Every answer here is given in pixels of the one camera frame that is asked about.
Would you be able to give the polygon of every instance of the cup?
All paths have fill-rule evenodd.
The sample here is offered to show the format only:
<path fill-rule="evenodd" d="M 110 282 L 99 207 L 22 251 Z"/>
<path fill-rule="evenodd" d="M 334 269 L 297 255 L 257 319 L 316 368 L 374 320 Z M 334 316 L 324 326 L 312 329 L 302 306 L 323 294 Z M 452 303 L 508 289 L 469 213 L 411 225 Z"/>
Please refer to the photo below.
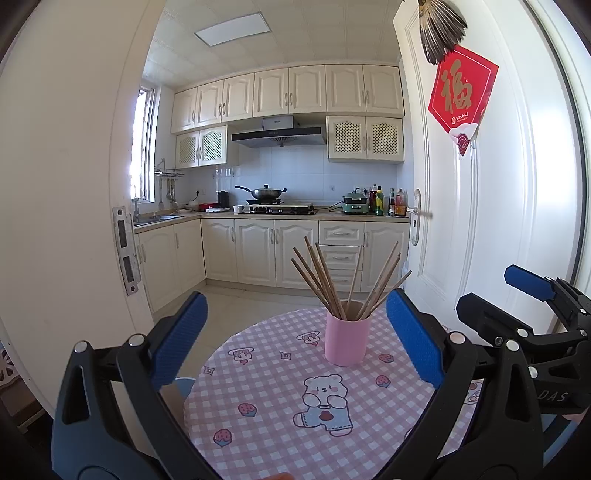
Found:
<path fill-rule="evenodd" d="M 341 302 L 343 309 L 346 301 Z M 351 318 L 359 313 L 363 303 L 351 300 L 347 317 Z M 326 314 L 326 332 L 324 334 L 324 356 L 333 365 L 339 367 L 351 367 L 363 360 L 368 344 L 371 316 L 365 320 L 348 322 Z"/>

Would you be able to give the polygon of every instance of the ceiling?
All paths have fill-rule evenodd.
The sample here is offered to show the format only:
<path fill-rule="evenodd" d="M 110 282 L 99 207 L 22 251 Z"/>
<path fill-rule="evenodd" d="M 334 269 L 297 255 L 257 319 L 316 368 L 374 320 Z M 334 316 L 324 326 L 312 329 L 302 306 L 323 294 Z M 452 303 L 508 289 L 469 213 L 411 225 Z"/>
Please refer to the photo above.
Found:
<path fill-rule="evenodd" d="M 392 19 L 402 0 L 168 0 L 144 77 L 175 90 L 245 70 L 293 62 L 395 63 Z M 208 47 L 194 32 L 262 12 L 270 33 Z"/>

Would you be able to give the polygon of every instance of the feather decoration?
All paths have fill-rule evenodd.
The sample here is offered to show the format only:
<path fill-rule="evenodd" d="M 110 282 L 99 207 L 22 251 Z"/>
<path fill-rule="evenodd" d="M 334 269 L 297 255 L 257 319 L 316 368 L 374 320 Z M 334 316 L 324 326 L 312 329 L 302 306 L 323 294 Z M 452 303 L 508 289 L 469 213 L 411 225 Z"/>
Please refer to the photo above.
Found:
<path fill-rule="evenodd" d="M 466 21 L 444 0 L 418 0 L 421 42 L 429 63 L 437 65 L 466 34 Z"/>

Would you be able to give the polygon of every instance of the cream cabinet door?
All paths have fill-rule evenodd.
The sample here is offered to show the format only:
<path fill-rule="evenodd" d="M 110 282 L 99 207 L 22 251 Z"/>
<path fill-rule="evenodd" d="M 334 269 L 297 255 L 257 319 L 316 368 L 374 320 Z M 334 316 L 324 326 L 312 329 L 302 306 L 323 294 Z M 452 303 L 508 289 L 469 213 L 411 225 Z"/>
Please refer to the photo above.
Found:
<path fill-rule="evenodd" d="M 235 220 L 238 281 L 275 286 L 273 220 Z"/>
<path fill-rule="evenodd" d="M 199 132 L 177 135 L 177 153 L 174 163 L 177 168 L 199 165 Z"/>
<path fill-rule="evenodd" d="M 363 65 L 368 113 L 404 116 L 402 83 L 398 67 Z"/>
<path fill-rule="evenodd" d="M 208 128 L 199 132 L 199 166 L 226 163 L 228 127 Z"/>
<path fill-rule="evenodd" d="M 152 311 L 161 309 L 182 293 L 178 281 L 174 226 L 139 233 L 144 282 Z"/>
<path fill-rule="evenodd" d="M 326 66 L 326 109 L 329 112 L 366 111 L 361 65 Z"/>
<path fill-rule="evenodd" d="M 174 240 L 177 247 L 178 280 L 186 292 L 205 280 L 201 220 L 174 225 Z"/>
<path fill-rule="evenodd" d="M 255 73 L 253 116 L 289 113 L 289 69 Z"/>
<path fill-rule="evenodd" d="M 367 117 L 368 158 L 404 161 L 402 120 L 399 118 Z"/>
<path fill-rule="evenodd" d="M 326 112 L 324 65 L 290 68 L 290 113 Z"/>
<path fill-rule="evenodd" d="M 185 90 L 174 96 L 173 119 L 170 131 L 174 134 L 190 130 L 195 123 L 197 88 Z"/>
<path fill-rule="evenodd" d="M 394 256 L 400 252 L 401 258 L 388 286 L 394 286 L 400 279 L 400 270 L 407 259 L 409 234 L 410 224 L 408 223 L 365 222 L 361 291 L 372 290 L 396 242 L 398 247 Z"/>
<path fill-rule="evenodd" d="M 222 121 L 223 82 L 219 80 L 197 87 L 194 126 L 205 127 Z"/>
<path fill-rule="evenodd" d="M 254 83 L 254 73 L 223 81 L 222 122 L 252 117 Z"/>
<path fill-rule="evenodd" d="M 328 116 L 326 134 L 329 159 L 368 157 L 364 116 Z"/>
<path fill-rule="evenodd" d="M 201 220 L 205 273 L 212 280 L 238 281 L 234 220 Z"/>
<path fill-rule="evenodd" d="M 318 222 L 313 220 L 275 220 L 275 271 L 277 286 L 310 289 L 291 263 L 296 258 L 294 247 L 311 265 L 304 237 L 314 245 L 318 241 Z"/>

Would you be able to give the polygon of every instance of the door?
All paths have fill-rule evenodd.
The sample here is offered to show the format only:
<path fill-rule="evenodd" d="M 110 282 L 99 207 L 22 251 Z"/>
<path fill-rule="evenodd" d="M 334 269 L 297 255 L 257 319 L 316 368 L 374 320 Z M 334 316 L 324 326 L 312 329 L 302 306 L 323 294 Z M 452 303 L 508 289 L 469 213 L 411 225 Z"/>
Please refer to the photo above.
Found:
<path fill-rule="evenodd" d="M 254 73 L 224 80 L 222 122 L 252 117 L 254 82 Z"/>
<path fill-rule="evenodd" d="M 314 246 L 318 241 L 318 222 L 313 220 L 275 220 L 275 271 L 278 287 L 310 289 L 291 263 L 292 258 L 297 258 L 294 252 L 294 247 L 296 247 L 308 265 L 312 269 L 314 268 L 304 240 L 305 236 Z"/>
<path fill-rule="evenodd" d="M 227 126 L 208 128 L 199 132 L 199 166 L 226 163 Z"/>
<path fill-rule="evenodd" d="M 326 112 L 324 65 L 290 68 L 290 113 Z"/>
<path fill-rule="evenodd" d="M 171 133 L 177 134 L 193 128 L 195 122 L 195 101 L 197 89 L 191 88 L 174 96 Z"/>
<path fill-rule="evenodd" d="M 363 65 L 363 79 L 368 113 L 404 116 L 400 70 L 397 67 Z"/>
<path fill-rule="evenodd" d="M 205 280 L 201 220 L 174 225 L 174 240 L 177 246 L 178 280 L 186 292 Z"/>
<path fill-rule="evenodd" d="M 148 289 L 152 311 L 156 312 L 182 293 L 178 281 L 174 226 L 139 233 L 138 239 L 144 283 Z"/>
<path fill-rule="evenodd" d="M 275 286 L 273 220 L 235 220 L 238 281 Z"/>
<path fill-rule="evenodd" d="M 326 66 L 326 109 L 329 112 L 365 112 L 361 65 Z"/>
<path fill-rule="evenodd" d="M 335 159 L 368 157 L 364 116 L 326 117 L 328 157 Z"/>
<path fill-rule="evenodd" d="M 402 120 L 399 118 L 367 117 L 368 158 L 404 161 Z"/>
<path fill-rule="evenodd" d="M 289 113 L 288 83 L 289 69 L 256 72 L 253 116 Z"/>
<path fill-rule="evenodd" d="M 500 66 L 463 157 L 428 111 L 437 67 L 423 53 L 418 5 L 403 2 L 394 20 L 408 86 L 414 186 L 421 193 L 406 292 L 421 311 L 471 339 L 478 337 L 455 312 L 470 292 L 547 333 L 552 311 L 506 285 L 503 274 L 512 264 L 551 278 L 571 274 L 582 193 L 569 101 L 543 33 L 522 2 L 454 4 L 469 25 L 462 46 Z M 413 190 L 408 193 L 415 206 Z"/>
<path fill-rule="evenodd" d="M 201 227 L 207 278 L 238 281 L 234 220 L 204 218 Z"/>
<path fill-rule="evenodd" d="M 372 290 L 396 242 L 398 242 L 398 246 L 392 260 L 399 252 L 401 257 L 388 286 L 393 287 L 400 279 L 400 270 L 407 260 L 409 233 L 410 225 L 408 223 L 365 222 L 361 291 Z"/>
<path fill-rule="evenodd" d="M 223 80 L 197 87 L 195 127 L 218 124 L 222 121 Z"/>
<path fill-rule="evenodd" d="M 199 165 L 199 132 L 177 135 L 177 168 L 197 167 Z"/>

